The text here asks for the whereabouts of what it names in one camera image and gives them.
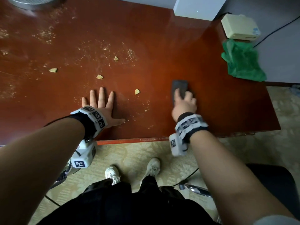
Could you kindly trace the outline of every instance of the gray sleeve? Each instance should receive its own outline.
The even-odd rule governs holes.
[[[257,220],[253,225],[300,225],[300,221],[283,215],[270,215]]]

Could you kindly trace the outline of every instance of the beige floor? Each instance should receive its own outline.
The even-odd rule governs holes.
[[[293,175],[299,191],[300,98],[292,95],[287,87],[268,87],[268,91],[282,129],[261,132],[253,136],[223,138],[220,141],[246,163],[286,167]],[[157,178],[160,186],[173,185],[197,168],[191,150],[185,157],[173,157],[168,142],[106,145],[98,148],[89,168],[81,169],[71,175],[63,184],[50,190],[47,195],[59,204],[63,204],[78,196],[91,183],[104,179],[105,168],[110,164],[115,164],[122,174],[122,179],[129,181],[133,191],[137,191],[147,163],[152,157],[158,157],[162,162],[161,173]],[[191,178],[190,182],[205,187],[199,172]],[[213,219],[216,219],[217,211],[211,198],[202,197],[188,190],[182,191],[182,194],[198,202]],[[30,224],[36,224],[56,208],[53,203],[43,199]]]

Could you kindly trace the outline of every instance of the black pants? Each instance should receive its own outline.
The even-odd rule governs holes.
[[[158,187],[154,177],[143,179],[140,190],[131,193],[128,183],[111,185],[105,179],[90,185],[81,195],[56,209],[41,224],[133,224],[192,222],[215,224],[196,202],[184,199],[173,187]]]

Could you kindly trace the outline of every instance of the beige box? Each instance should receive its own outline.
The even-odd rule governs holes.
[[[221,23],[229,39],[253,41],[260,36],[260,30],[255,21],[244,15],[226,14]]]

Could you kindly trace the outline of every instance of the glossy table surface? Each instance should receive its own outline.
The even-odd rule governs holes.
[[[167,139],[174,79],[189,81],[216,136],[280,129],[264,83],[228,75],[224,40],[219,21],[159,7],[66,0],[30,12],[1,0],[0,145],[68,115],[101,86],[115,91],[113,116],[127,121],[99,140]]]

